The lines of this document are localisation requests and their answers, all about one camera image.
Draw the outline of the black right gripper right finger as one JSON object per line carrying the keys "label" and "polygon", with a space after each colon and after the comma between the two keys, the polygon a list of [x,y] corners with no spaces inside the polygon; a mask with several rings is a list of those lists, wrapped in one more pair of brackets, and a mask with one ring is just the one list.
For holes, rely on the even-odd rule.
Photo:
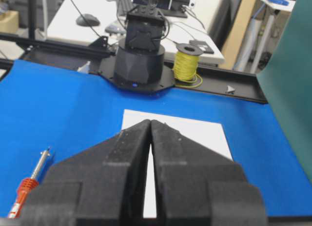
{"label": "black right gripper right finger", "polygon": [[260,191],[240,164],[151,122],[156,206],[163,226],[265,226]]}

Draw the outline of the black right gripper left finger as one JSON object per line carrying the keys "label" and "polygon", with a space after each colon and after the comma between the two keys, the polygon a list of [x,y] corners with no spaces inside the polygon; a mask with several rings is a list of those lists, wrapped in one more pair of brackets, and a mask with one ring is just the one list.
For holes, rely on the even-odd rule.
{"label": "black right gripper left finger", "polygon": [[143,216],[150,122],[71,156],[28,196],[23,226],[126,226]]}

